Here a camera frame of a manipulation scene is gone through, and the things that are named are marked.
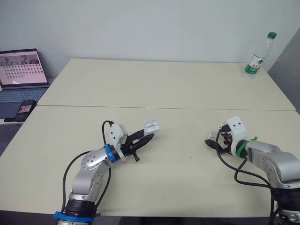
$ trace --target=black cable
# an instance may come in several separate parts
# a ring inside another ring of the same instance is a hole
[[[113,124],[113,121],[110,121],[110,120],[105,120],[103,123],[102,123],[102,136],[103,136],[103,142],[104,142],[104,145],[106,145],[106,140],[105,140],[105,133],[104,133],[104,126],[106,123],[109,123],[110,126],[112,126]],[[109,182],[111,180],[111,176],[112,176],[112,170],[111,168],[108,169],[108,179],[107,179],[107,183],[106,183],[106,186],[102,192],[102,195],[100,196],[98,202],[96,203],[96,205],[94,206],[94,215],[96,215],[96,212],[97,212],[97,207],[99,206],[99,204],[101,203],[104,195],[105,195],[105,192],[108,188],[108,185],[109,185]]]
[[[66,206],[66,177],[67,177],[67,173],[71,167],[71,165],[81,156],[89,153],[90,151],[86,151],[86,152],[83,152],[81,154],[79,154],[78,156],[76,156],[70,163],[69,165],[67,166],[66,170],[65,170],[65,173],[64,173],[64,176],[63,176],[63,179],[62,179],[62,206],[61,206],[61,210],[60,212],[63,213],[64,212],[64,209],[65,209],[65,206]],[[59,219],[56,219],[55,222],[54,222],[54,225],[56,225],[58,223]]]
[[[248,161],[248,159],[246,158],[246,159],[244,159],[244,161],[240,164],[240,166],[238,167],[238,169],[241,169],[244,165],[245,165],[245,163]],[[238,183],[241,183],[242,181],[240,181],[240,180],[238,180],[238,171],[236,171],[235,172],[235,174],[234,174],[234,179],[235,179],[235,181],[236,182],[238,182]],[[270,192],[271,192],[271,207],[270,207],[270,216],[272,216],[272,213],[273,213],[273,211],[274,211],[274,197],[273,197],[273,192],[272,192],[272,190],[270,190]]]
[[[109,185],[109,182],[110,182],[110,180],[111,180],[111,176],[112,176],[112,170],[109,168],[109,169],[108,169],[108,179],[107,179],[107,183],[106,183],[106,186],[105,186],[105,188],[104,188],[104,190],[103,190],[103,192],[102,192],[102,195],[100,196],[98,202],[97,202],[96,205],[94,206],[94,214],[96,214],[96,212],[97,212],[97,207],[99,206],[99,204],[101,203],[101,201],[102,201],[102,199],[103,199],[103,197],[104,197],[104,195],[105,195],[105,192],[106,192],[106,190],[107,190],[107,188],[108,188],[108,185]]]
[[[271,187],[271,186],[270,186],[270,183],[269,183],[265,178],[263,178],[262,176],[257,175],[257,174],[252,173],[252,172],[248,172],[248,171],[245,171],[245,170],[241,170],[241,169],[235,168],[235,167],[229,165],[228,163],[226,163],[226,162],[224,161],[224,159],[222,158],[222,156],[221,156],[221,154],[220,154],[220,152],[219,152],[219,150],[218,150],[218,139],[219,139],[220,133],[221,133],[221,132],[219,131],[218,134],[217,134],[216,141],[215,141],[215,147],[216,147],[216,149],[217,149],[217,155],[218,155],[219,159],[222,161],[222,163],[224,163],[227,167],[229,167],[229,168],[232,169],[232,170],[235,170],[235,171],[238,171],[238,172],[240,172],[240,173],[245,173],[245,174],[248,174],[248,175],[257,177],[257,178],[263,180],[267,185],[264,185],[264,184],[258,184],[258,183],[253,183],[253,184],[257,184],[259,187],[265,187],[265,188],[270,188],[270,189],[275,190],[275,188]]]
[[[274,225],[274,223],[273,223],[274,218],[279,213],[280,210],[281,210],[281,207],[278,206],[278,208],[272,213],[272,215],[270,216],[269,225]]]
[[[104,126],[105,126],[106,123],[109,123],[109,125],[112,126],[113,121],[105,120],[105,121],[102,123],[102,136],[103,136],[103,142],[104,142],[104,145],[106,145],[105,134],[104,134]]]
[[[275,210],[275,212],[273,212],[274,210],[274,197],[273,197],[273,191],[274,192],[277,192],[277,190],[275,188],[273,188],[270,183],[263,177],[255,174],[255,173],[252,173],[252,172],[248,172],[248,171],[244,171],[244,170],[241,170],[241,168],[245,165],[245,163],[247,162],[247,158],[244,159],[244,161],[240,164],[240,166],[238,168],[235,168],[231,165],[229,165],[228,163],[226,163],[223,158],[221,157],[221,154],[219,152],[219,149],[218,149],[218,139],[219,139],[219,136],[220,136],[220,133],[221,131],[218,131],[217,133],[217,137],[216,137],[216,141],[215,141],[215,147],[217,149],[217,155],[218,157],[220,158],[220,160],[226,165],[228,166],[229,168],[235,170],[235,174],[234,174],[234,179],[236,182],[240,183],[240,184],[244,184],[244,185],[249,185],[249,186],[256,186],[256,187],[264,187],[264,188],[269,188],[270,191],[271,191],[271,208],[270,208],[270,220],[269,220],[269,225],[273,225],[273,220],[275,218],[275,216],[279,213],[280,211],[280,206]],[[252,182],[245,182],[245,181],[241,181],[239,179],[237,179],[237,176],[238,176],[238,173],[245,173],[245,174],[248,174],[248,175],[252,175],[252,176],[255,176],[257,178],[260,178],[261,180],[263,180],[265,184],[259,184],[259,183],[252,183]]]
[[[110,126],[112,126],[113,124],[113,121],[110,121],[110,120],[105,120],[102,124],[102,136],[103,136],[103,142],[104,142],[104,145],[106,145],[106,140],[105,140],[105,134],[104,134],[104,126],[106,123],[109,123]],[[62,206],[61,206],[61,210],[60,212],[63,213],[64,212],[64,209],[65,209],[65,206],[66,206],[66,177],[67,177],[67,173],[71,167],[71,165],[81,156],[89,153],[91,151],[86,151],[86,152],[83,152],[81,154],[79,154],[78,156],[76,156],[70,163],[69,165],[67,166],[66,170],[65,170],[65,173],[64,173],[64,176],[63,176],[63,179],[62,179]],[[111,175],[112,175],[112,171],[111,169],[109,168],[108,169],[108,180],[107,180],[107,183],[106,183],[106,186],[104,188],[104,191],[102,193],[102,195],[100,196],[97,204],[94,206],[94,214],[96,214],[96,211],[97,211],[97,207],[99,206],[107,188],[108,188],[108,185],[109,185],[109,182],[110,182],[110,179],[111,179]],[[56,225],[58,223],[59,219],[56,219],[54,224]]]

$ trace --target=gray wall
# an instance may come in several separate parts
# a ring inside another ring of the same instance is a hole
[[[300,114],[300,29],[269,70],[269,75]]]
[[[70,58],[246,62],[300,24],[299,0],[0,0],[0,50],[36,47],[56,77]]]

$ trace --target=blue tape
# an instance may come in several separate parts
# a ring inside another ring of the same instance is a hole
[[[108,145],[106,144],[104,147],[105,147],[105,151],[108,155],[109,160],[111,160],[112,163],[117,162],[116,158],[113,156],[113,154],[112,154],[111,150],[109,149]]]
[[[56,219],[62,219],[65,221],[70,221],[70,222],[81,222],[81,223],[89,223],[93,222],[94,218],[93,217],[70,217],[67,215],[62,214],[61,212],[55,212],[54,218]]]

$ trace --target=laptop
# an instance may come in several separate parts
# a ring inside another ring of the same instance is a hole
[[[14,118],[22,101],[38,101],[49,87],[37,49],[0,52],[0,119]]]

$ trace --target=plastic bottle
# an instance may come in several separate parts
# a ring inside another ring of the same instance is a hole
[[[253,79],[259,68],[262,66],[264,60],[271,52],[273,46],[273,40],[276,37],[275,32],[270,32],[267,38],[262,41],[253,53],[249,63],[246,65],[244,70],[245,79]]]

